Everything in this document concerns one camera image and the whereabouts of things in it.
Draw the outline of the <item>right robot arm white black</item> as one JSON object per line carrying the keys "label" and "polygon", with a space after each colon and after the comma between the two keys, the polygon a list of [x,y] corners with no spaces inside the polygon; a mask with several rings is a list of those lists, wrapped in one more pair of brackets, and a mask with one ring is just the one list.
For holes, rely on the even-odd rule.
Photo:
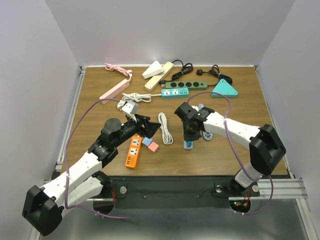
{"label": "right robot arm white black", "polygon": [[183,123],[184,139],[197,140],[200,132],[226,137],[249,150],[250,162],[240,164],[241,169],[230,182],[231,192],[242,195],[262,176],[274,171],[287,150],[272,125],[262,127],[244,124],[227,118],[208,107],[194,108],[182,103],[174,112]]}

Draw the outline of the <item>light blue cube adapter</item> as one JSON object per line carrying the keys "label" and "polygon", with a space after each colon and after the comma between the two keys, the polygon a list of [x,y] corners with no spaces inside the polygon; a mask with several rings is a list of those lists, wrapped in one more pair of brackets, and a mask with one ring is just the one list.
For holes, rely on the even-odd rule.
{"label": "light blue cube adapter", "polygon": [[142,143],[143,143],[147,148],[149,148],[150,145],[153,143],[153,140],[152,140],[151,138],[145,137],[145,138],[143,139]]}

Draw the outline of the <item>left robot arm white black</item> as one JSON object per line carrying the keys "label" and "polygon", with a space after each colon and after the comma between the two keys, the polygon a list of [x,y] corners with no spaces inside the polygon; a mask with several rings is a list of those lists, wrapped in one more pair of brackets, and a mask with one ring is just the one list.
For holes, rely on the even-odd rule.
{"label": "left robot arm white black", "polygon": [[91,197],[108,196],[111,179],[101,170],[117,156],[118,146],[134,135],[151,138],[161,127],[148,116],[134,117],[125,123],[108,119],[100,136],[74,165],[56,179],[27,191],[22,216],[42,236],[51,234],[72,208]]}

